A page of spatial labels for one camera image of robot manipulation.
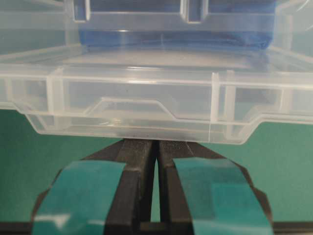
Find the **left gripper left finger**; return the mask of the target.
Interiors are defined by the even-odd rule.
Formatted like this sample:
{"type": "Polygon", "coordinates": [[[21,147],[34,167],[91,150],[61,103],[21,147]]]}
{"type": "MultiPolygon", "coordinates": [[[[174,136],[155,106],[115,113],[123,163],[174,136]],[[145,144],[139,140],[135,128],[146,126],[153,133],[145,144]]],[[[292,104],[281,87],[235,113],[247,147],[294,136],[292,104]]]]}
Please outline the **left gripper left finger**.
{"type": "Polygon", "coordinates": [[[34,235],[132,235],[151,219],[155,143],[121,140],[59,171],[39,195],[34,235]]]}

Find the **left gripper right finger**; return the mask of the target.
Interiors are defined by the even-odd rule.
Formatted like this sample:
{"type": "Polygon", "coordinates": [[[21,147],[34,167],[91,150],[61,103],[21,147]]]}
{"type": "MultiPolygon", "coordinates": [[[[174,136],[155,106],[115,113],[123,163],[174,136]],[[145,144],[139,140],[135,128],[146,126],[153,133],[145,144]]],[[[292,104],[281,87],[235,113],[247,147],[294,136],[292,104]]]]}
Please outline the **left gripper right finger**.
{"type": "Polygon", "coordinates": [[[271,211],[243,166],[194,142],[160,141],[161,220],[172,235],[270,235],[271,211]]]}

